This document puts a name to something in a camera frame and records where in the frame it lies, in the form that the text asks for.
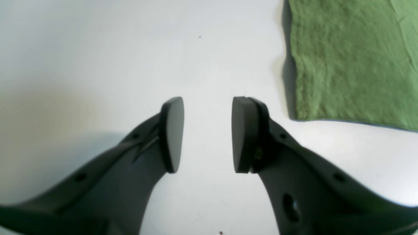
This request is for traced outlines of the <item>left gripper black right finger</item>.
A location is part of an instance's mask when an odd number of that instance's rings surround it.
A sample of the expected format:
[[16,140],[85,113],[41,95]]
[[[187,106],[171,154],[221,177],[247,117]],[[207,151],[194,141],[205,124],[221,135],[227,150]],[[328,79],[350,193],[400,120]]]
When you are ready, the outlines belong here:
[[255,98],[234,97],[236,173],[257,174],[281,235],[413,235],[417,207],[377,195],[300,145]]

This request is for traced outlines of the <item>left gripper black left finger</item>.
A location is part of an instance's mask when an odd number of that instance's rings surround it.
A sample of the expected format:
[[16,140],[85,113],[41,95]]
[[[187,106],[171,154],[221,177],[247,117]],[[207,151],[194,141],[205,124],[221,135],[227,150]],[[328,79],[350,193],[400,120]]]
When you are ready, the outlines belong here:
[[183,130],[184,102],[174,97],[53,187],[1,206],[1,227],[21,235],[138,235],[155,185],[179,169]]

